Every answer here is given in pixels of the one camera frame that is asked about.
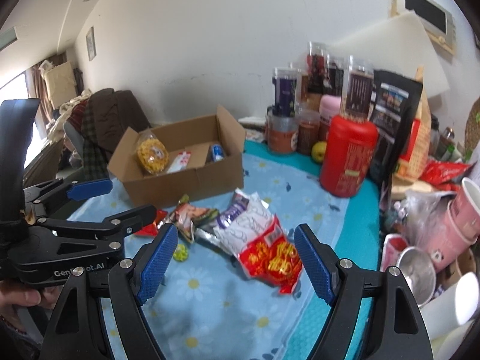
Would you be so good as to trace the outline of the person's left hand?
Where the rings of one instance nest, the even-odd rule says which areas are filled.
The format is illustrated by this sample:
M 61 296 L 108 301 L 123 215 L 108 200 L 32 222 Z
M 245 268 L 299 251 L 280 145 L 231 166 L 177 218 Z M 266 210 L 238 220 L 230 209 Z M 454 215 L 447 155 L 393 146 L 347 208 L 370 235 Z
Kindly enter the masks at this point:
M 1 310 L 13 306 L 41 306 L 51 309 L 59 299 L 63 287 L 47 287 L 39 292 L 21 283 L 1 282 Z

